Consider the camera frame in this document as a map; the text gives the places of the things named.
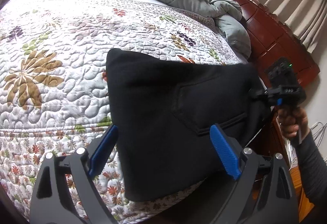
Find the right forearm grey sleeve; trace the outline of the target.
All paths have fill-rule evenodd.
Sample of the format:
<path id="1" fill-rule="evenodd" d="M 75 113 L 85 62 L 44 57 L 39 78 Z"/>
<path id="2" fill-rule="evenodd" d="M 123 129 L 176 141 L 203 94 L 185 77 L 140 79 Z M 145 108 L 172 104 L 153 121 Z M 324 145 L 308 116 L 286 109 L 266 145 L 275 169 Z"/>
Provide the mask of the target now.
<path id="1" fill-rule="evenodd" d="M 306 197 L 315 206 L 326 206 L 326 163 L 311 131 L 301 144 L 294 143 L 293 147 L 298 158 L 301 183 Z"/>

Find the person's right hand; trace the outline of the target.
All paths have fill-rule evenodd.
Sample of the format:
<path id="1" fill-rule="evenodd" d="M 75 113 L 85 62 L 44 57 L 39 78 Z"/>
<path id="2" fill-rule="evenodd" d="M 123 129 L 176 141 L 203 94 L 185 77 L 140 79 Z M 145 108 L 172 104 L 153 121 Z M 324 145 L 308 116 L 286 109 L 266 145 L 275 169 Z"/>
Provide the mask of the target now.
<path id="1" fill-rule="evenodd" d="M 303 140 L 310 132 L 308 116 L 302 107 L 297 107 L 294 110 L 287 106 L 280 107 L 277 111 L 277 118 L 282 136 L 286 139 L 292 140 L 300 133 Z"/>

